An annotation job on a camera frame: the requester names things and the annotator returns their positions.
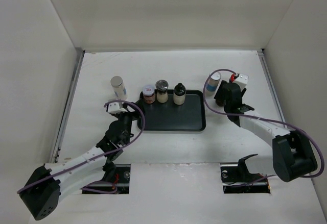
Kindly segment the silver cap blue label shaker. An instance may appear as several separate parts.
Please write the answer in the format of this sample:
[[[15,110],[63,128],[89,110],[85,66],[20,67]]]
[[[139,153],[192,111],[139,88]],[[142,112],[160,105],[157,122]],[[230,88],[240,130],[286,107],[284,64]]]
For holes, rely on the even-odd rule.
[[[209,81],[207,82],[206,85],[206,94],[207,95],[213,95],[215,94],[217,87],[220,83],[221,80],[221,74],[220,72],[215,72],[214,74],[211,75],[209,78]]]

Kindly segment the small dark jar white lid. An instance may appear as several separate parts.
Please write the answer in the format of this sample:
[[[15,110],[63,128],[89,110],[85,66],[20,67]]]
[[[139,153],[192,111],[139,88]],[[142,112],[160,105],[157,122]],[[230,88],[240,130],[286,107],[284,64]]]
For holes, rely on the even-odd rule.
[[[143,87],[143,100],[146,104],[152,104],[155,102],[155,88],[152,85],[146,85]]]

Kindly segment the black cap white bottle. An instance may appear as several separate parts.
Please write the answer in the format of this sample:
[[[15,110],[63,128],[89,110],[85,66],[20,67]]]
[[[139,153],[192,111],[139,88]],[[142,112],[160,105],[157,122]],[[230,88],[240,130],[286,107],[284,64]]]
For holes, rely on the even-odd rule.
[[[186,88],[182,83],[178,83],[174,87],[173,101],[176,105],[184,104],[186,96]]]

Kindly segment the clear cap white spice bottle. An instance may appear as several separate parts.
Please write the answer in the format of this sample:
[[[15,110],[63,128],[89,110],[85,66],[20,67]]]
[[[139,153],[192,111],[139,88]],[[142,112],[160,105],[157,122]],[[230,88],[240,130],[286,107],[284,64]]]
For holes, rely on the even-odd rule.
[[[165,103],[168,100],[168,82],[166,80],[158,80],[155,84],[157,90],[157,101],[159,103]]]

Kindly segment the red cap jar front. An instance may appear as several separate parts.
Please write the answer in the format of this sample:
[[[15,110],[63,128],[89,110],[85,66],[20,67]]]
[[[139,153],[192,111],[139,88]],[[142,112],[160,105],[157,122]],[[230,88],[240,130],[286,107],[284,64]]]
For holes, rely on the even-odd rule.
[[[224,106],[224,102],[219,101],[219,100],[216,100],[216,104],[217,104],[219,107],[223,107],[223,106]]]

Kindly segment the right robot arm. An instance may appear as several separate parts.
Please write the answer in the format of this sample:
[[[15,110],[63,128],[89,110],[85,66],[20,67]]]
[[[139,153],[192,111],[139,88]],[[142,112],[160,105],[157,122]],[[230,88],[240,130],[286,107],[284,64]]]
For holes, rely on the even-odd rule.
[[[228,119],[246,129],[272,148],[272,166],[284,182],[292,181],[318,168],[309,139],[300,130],[289,130],[259,118],[255,109],[242,101],[244,89],[236,82],[222,81],[214,97]]]

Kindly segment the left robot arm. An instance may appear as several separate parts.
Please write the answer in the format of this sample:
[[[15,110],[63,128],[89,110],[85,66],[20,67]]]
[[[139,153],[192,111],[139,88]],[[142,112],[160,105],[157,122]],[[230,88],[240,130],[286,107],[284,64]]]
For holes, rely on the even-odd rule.
[[[95,175],[105,183],[113,180],[114,161],[124,148],[139,138],[131,132],[133,121],[140,119],[145,126],[145,115],[138,104],[122,101],[122,108],[118,113],[110,113],[116,120],[89,151],[54,167],[36,168],[18,190],[17,194],[36,221],[49,216],[66,196],[92,184]]]

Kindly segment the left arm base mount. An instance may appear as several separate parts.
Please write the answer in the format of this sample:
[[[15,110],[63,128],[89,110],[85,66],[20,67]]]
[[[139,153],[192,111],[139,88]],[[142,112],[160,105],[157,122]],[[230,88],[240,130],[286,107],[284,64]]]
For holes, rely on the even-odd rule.
[[[104,176],[82,188],[82,194],[129,194],[131,165],[110,163]]]

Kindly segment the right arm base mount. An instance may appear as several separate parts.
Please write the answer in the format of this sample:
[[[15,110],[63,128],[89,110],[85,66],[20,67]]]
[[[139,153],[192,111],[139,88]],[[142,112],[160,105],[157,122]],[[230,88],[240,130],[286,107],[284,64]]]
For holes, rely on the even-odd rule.
[[[257,156],[251,154],[234,163],[220,164],[220,178],[224,194],[270,194],[268,178],[260,173],[250,173],[246,166],[246,160]]]

